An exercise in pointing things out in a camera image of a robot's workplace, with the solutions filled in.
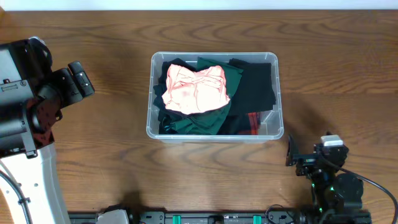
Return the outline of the red navy plaid shirt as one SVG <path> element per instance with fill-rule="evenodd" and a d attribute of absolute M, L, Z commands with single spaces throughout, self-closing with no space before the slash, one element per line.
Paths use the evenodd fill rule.
<path fill-rule="evenodd" d="M 258 135 L 261 126 L 260 113 L 253 112 L 244 114 L 238 129 L 238 134 Z"/>

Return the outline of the clear plastic storage container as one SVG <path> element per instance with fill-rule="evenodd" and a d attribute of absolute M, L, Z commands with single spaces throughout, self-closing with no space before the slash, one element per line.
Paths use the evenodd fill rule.
<path fill-rule="evenodd" d="M 195 67 L 199 57 L 225 63 L 232 58 L 236 58 L 249 63 L 271 64 L 272 89 L 275 94 L 276 104 L 272 110 L 261 113 L 258 135 L 179 135 L 159 133 L 159 108 L 154 105 L 156 94 L 153 86 L 159 83 L 159 78 L 162 74 L 162 64 L 175 58 L 180 58 Z M 246 144 L 262 144 L 266 141 L 280 139 L 284 134 L 284 120 L 278 57 L 272 52 L 156 52 L 151 58 L 146 133 L 150 138 L 166 143 L 243 142 Z"/>

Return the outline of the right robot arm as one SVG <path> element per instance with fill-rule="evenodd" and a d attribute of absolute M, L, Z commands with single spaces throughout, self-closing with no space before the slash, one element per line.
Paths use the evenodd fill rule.
<path fill-rule="evenodd" d="M 289 135 L 285 164 L 295 166 L 296 175 L 312 183 L 312 206 L 300 211 L 299 223 L 359 223 L 363 181 L 353 174 L 338 173 L 348 151 L 338 135 L 328 133 L 313 146 L 311 154 L 302 154 Z"/>

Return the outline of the green garment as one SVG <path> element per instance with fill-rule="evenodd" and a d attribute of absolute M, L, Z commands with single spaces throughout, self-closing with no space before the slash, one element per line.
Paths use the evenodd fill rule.
<path fill-rule="evenodd" d="M 196 72 L 199 72 L 217 65 L 221 66 L 225 73 L 226 92 L 230 98 L 229 103 L 220 109 L 190 114 L 184 119 L 172 122 L 171 128 L 177 131 L 177 134 L 214 135 L 220 130 L 231 108 L 232 98 L 238 89 L 243 69 L 234 67 L 228 63 L 202 57 L 198 58 L 195 68 Z"/>

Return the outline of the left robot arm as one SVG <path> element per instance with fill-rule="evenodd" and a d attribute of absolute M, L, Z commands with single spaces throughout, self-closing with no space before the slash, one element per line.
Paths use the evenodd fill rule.
<path fill-rule="evenodd" d="M 1 44 L 1 192 L 14 223 L 69 223 L 52 126 L 94 94 L 79 61 L 52 70 L 38 37 Z"/>

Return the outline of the black garment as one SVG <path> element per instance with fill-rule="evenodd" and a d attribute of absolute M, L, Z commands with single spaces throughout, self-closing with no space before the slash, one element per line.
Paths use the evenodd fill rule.
<path fill-rule="evenodd" d="M 241 118 L 244 114 L 270 111 L 276 104 L 272 89 L 270 63 L 249 63 L 233 58 L 229 64 L 243 69 L 238 89 L 232 98 L 229 113 L 218 131 L 219 135 L 238 134 Z"/>
<path fill-rule="evenodd" d="M 153 90 L 156 95 L 153 105 L 158 107 L 158 109 L 159 109 L 159 115 L 158 115 L 158 121 L 160 122 L 159 134 L 177 134 L 177 131 L 175 131 L 171 128 L 171 123 L 174 121 L 179 121 L 179 120 L 187 117 L 187 115 L 185 115 L 181 112 L 167 110 L 165 108 L 165 103 L 162 99 L 162 95 L 167 90 L 167 85 L 166 85 L 167 72 L 168 72 L 168 69 L 171 66 L 171 64 L 185 67 L 193 72 L 196 71 L 195 67 L 189 65 L 188 63 L 186 63 L 185 61 L 183 61 L 180 58 L 176 58 L 171 61 L 164 62 L 162 64 L 162 73 L 161 73 L 160 78 L 158 79 L 159 83 L 157 85 L 153 86 Z"/>

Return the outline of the pink garment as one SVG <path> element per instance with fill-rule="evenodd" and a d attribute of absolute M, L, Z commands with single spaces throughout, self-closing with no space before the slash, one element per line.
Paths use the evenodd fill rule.
<path fill-rule="evenodd" d="M 226 106 L 226 77 L 221 66 L 193 72 L 172 64 L 167 70 L 167 89 L 162 95 L 165 108 L 185 115 L 204 113 Z"/>

